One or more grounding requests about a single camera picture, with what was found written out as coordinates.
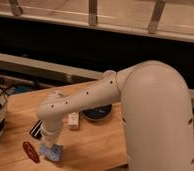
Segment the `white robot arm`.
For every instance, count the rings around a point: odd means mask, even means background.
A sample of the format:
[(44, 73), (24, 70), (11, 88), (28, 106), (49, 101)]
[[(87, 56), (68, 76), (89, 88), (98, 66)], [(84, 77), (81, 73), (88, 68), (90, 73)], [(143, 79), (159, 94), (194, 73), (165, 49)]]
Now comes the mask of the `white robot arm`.
[(63, 115), (115, 102), (121, 104), (129, 171), (194, 171), (189, 90), (179, 72), (159, 61), (108, 73), (66, 97), (50, 94), (38, 107), (43, 141), (56, 141)]

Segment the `blue-white gripper body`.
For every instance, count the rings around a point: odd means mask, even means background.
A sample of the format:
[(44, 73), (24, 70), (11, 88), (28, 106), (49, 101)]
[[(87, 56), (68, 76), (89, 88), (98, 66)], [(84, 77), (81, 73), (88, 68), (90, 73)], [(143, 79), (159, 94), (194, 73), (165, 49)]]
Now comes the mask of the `blue-white gripper body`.
[(44, 155), (48, 160), (57, 162), (62, 158), (63, 146), (54, 144), (51, 147), (47, 147), (44, 144), (40, 145), (39, 152)]

